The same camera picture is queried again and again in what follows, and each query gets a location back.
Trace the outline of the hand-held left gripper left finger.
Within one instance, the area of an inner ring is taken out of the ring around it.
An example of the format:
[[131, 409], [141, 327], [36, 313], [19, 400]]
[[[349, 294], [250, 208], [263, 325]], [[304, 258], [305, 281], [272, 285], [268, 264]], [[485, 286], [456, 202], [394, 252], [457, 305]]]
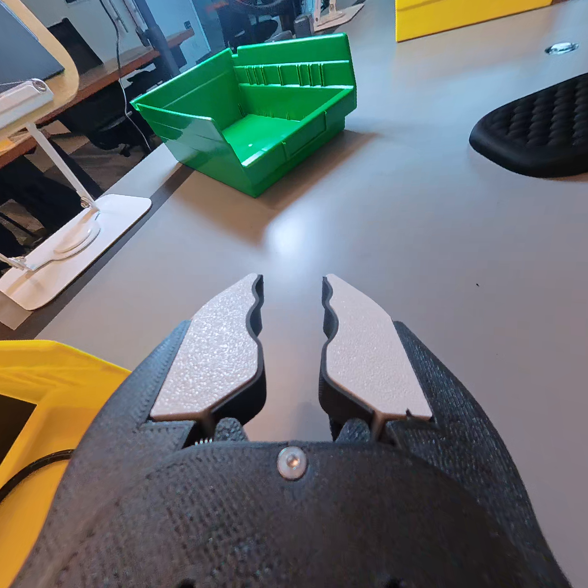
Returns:
[[263, 276], [246, 275], [192, 317], [151, 408], [155, 422], [245, 425], [263, 408], [266, 378], [262, 330]]

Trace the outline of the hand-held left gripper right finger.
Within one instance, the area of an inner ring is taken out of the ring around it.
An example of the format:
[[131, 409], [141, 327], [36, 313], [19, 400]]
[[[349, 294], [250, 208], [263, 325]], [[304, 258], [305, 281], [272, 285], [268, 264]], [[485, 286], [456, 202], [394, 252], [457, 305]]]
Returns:
[[334, 274], [322, 279], [319, 403], [338, 435], [350, 419], [382, 434], [389, 422], [427, 426], [433, 411], [389, 314]]

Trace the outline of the yellow plastic bin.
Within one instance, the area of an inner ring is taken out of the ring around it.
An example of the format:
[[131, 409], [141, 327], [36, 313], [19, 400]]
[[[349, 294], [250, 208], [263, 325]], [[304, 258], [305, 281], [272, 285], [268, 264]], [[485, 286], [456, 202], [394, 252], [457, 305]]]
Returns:
[[1, 395], [36, 404], [1, 462], [1, 587], [32, 550], [77, 445], [129, 375], [63, 343], [1, 342]]
[[553, 1], [395, 1], [396, 41], [451, 31], [551, 4]]

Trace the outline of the green plastic bin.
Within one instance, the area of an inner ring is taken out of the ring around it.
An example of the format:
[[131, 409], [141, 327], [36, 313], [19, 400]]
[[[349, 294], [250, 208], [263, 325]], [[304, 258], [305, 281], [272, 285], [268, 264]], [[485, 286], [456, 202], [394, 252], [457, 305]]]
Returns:
[[227, 48], [131, 105], [179, 163], [257, 198], [356, 109], [349, 38]]

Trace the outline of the white board stand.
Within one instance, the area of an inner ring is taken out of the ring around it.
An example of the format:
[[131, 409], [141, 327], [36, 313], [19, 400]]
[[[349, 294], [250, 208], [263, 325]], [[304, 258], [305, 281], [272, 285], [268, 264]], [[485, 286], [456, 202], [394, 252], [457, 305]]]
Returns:
[[54, 94], [40, 79], [2, 84], [1, 130], [24, 122], [26, 130], [51, 158], [80, 197], [83, 209], [26, 256], [7, 257], [1, 293], [26, 311], [55, 299], [102, 256], [150, 209], [150, 198], [107, 194], [94, 199], [63, 157], [36, 127], [33, 113], [49, 105]]
[[319, 33], [347, 24], [364, 7], [364, 2], [338, 8], [337, 1], [313, 1], [312, 31]]

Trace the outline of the black bin divider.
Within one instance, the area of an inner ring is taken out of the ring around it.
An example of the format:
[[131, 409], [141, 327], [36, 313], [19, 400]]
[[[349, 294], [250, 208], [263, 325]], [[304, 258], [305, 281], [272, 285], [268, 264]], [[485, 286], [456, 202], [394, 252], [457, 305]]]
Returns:
[[36, 404], [1, 395], [1, 462], [32, 415]]

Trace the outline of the black office chair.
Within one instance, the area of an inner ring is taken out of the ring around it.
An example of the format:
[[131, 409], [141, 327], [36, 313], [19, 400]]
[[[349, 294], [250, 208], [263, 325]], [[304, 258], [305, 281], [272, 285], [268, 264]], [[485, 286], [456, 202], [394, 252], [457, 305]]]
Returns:
[[154, 136], [149, 124], [135, 111], [86, 134], [94, 146], [103, 151], [117, 151], [125, 158], [129, 158], [136, 148], [143, 156], [149, 155], [156, 148]]

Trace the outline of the wooden side table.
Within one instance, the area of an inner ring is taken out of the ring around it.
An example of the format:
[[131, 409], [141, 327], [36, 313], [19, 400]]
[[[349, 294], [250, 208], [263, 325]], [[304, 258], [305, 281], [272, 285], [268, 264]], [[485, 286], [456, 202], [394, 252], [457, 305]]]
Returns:
[[[116, 82], [119, 78], [131, 74], [140, 67], [147, 65], [159, 56], [154, 48], [134, 48], [121, 54], [121, 73], [116, 67], [116, 59], [111, 59], [103, 65], [98, 65], [79, 77], [77, 94], [64, 106], [54, 109], [49, 114], [40, 118], [36, 125], [41, 127], [51, 123], [58, 115], [70, 107], [87, 99], [96, 92]], [[19, 129], [7, 139], [1, 141], [1, 167], [8, 165], [16, 158], [25, 155], [28, 151], [37, 146], [34, 138], [25, 130]]]

